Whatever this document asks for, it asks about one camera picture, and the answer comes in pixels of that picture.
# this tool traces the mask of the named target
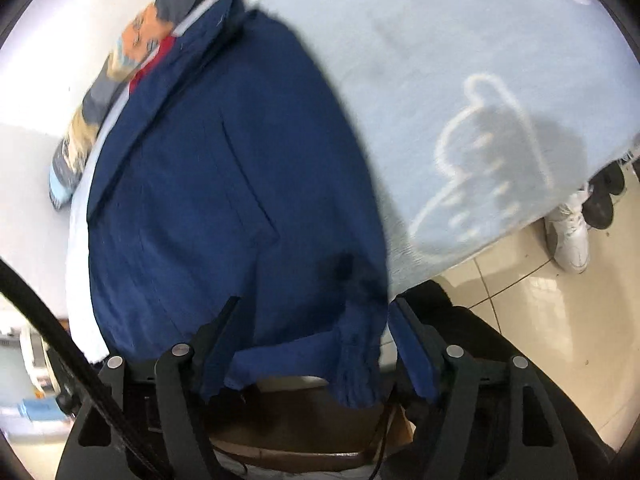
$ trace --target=tiled floor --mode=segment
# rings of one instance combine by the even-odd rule
[[[640,184],[625,174],[613,225],[590,231],[584,273],[550,261],[539,221],[436,278],[454,304],[542,368],[615,449],[640,413]],[[393,346],[383,345],[383,363],[395,359]]]

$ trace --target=shoe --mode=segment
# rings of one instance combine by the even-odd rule
[[[634,160],[631,163],[631,167],[634,169],[634,173],[636,174],[636,177],[638,177],[638,180],[640,180],[640,158]]]
[[[613,222],[613,201],[607,190],[604,177],[596,174],[590,181],[591,195],[582,204],[585,222],[596,229],[608,229]]]
[[[589,265],[589,237],[582,216],[582,204],[589,194],[589,186],[585,185],[545,217],[549,253],[563,270],[574,274]]]
[[[625,190],[625,174],[617,161],[609,164],[601,171],[604,185],[609,194],[620,195]]]

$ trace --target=white wall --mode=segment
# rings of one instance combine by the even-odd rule
[[[117,37],[153,0],[33,0],[0,49],[0,255],[65,317],[68,211],[48,172]],[[21,318],[0,297],[0,330]]]
[[[15,406],[35,399],[35,387],[24,367],[20,348],[0,346],[0,406]]]
[[[66,317],[68,209],[49,201],[49,166],[58,140],[0,124],[0,256],[59,317]],[[0,296],[0,310],[13,307]]]

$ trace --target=black shoe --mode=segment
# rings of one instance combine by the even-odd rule
[[[593,192],[582,204],[584,221],[593,228],[607,229],[613,222],[613,202],[602,172],[593,177],[590,184],[593,186]]]
[[[619,195],[625,190],[625,174],[617,162],[612,162],[600,173],[609,194]]]
[[[636,177],[638,177],[638,180],[640,180],[640,158],[638,158],[638,160],[634,160],[631,163],[631,166],[634,168],[634,171],[636,172]]]

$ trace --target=beige floor tile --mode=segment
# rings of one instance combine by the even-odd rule
[[[385,326],[385,331],[382,333],[382,337],[380,338],[380,345],[384,345],[386,343],[390,343],[394,340],[391,335],[391,330],[389,330],[389,325]]]
[[[306,390],[327,385],[327,381],[312,376],[267,377],[256,381],[256,386],[262,393],[284,392],[289,390]]]
[[[474,306],[489,297],[478,267],[472,259],[445,270],[434,280],[445,290],[454,305]]]
[[[35,480],[54,480],[66,441],[47,444],[12,444],[14,453]]]
[[[503,238],[476,256],[490,296],[548,261],[542,220]]]
[[[384,372],[396,367],[398,360],[398,349],[396,343],[386,343],[380,347],[380,369]]]
[[[549,262],[492,298],[502,334],[596,428],[640,392],[640,186],[627,185],[612,227],[589,233],[584,273]]]
[[[494,306],[491,304],[491,300],[484,300],[482,303],[477,304],[471,309],[471,312],[500,332],[500,327],[498,326],[498,320],[495,317]]]
[[[640,394],[633,396],[609,422],[598,430],[601,439],[614,450],[620,450],[620,446],[624,444],[636,423],[638,413],[640,413]]]

